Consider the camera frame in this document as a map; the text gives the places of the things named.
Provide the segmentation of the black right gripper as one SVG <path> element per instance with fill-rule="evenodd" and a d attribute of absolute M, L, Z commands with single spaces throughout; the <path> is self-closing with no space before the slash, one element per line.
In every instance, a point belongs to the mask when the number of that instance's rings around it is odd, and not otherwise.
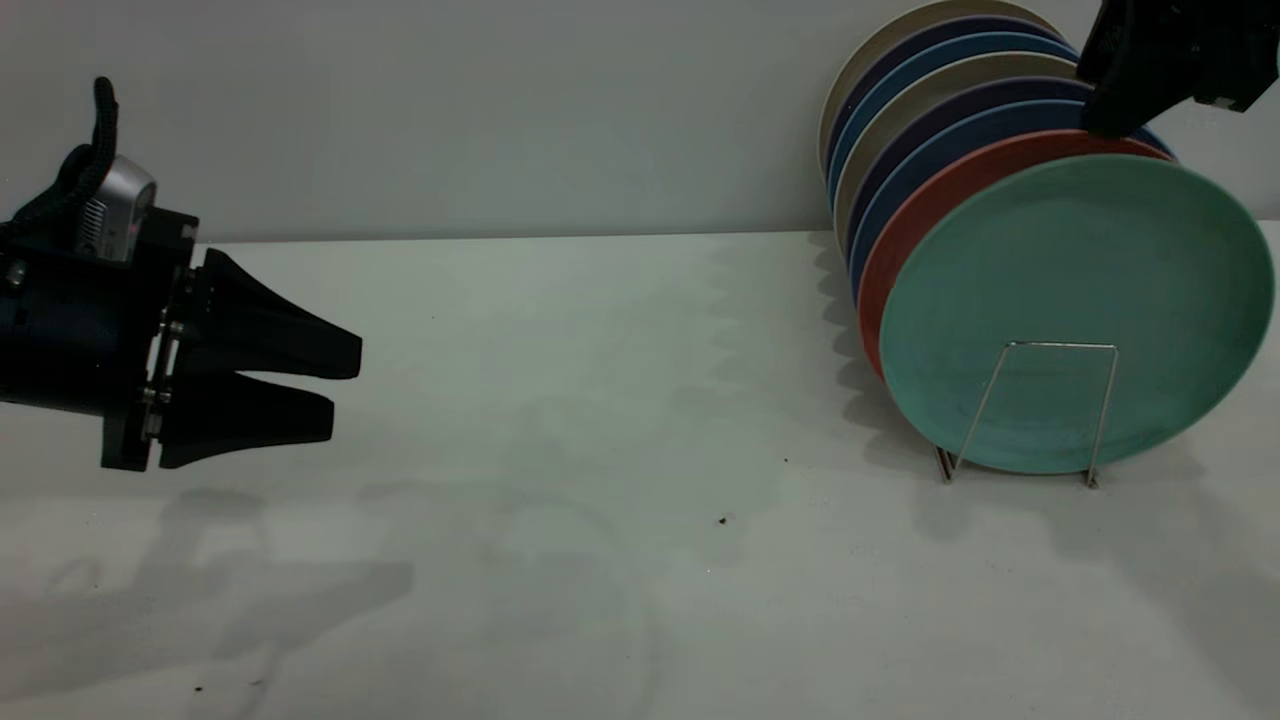
<path fill-rule="evenodd" d="M 1277 79 L 1276 1 L 1105 1 L 1076 74 L 1082 128 L 1133 135 L 1185 100 L 1247 111 Z"/>

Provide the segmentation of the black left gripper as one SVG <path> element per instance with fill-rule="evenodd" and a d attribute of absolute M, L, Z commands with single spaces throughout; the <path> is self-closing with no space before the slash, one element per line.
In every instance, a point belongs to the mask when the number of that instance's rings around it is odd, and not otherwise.
<path fill-rule="evenodd" d="M 148 211 L 125 264 L 44 238 L 3 245 L 3 401 L 99 418 L 102 466 L 142 471 L 151 450 L 151 343 L 189 273 L 198 228 L 196 217 Z M 358 336 L 283 299 L 215 249 L 195 272 L 182 324 L 175 370 L 197 377 L 170 386 L 157 436 L 161 469 L 332 438 L 333 401 L 234 372 L 353 379 Z"/>

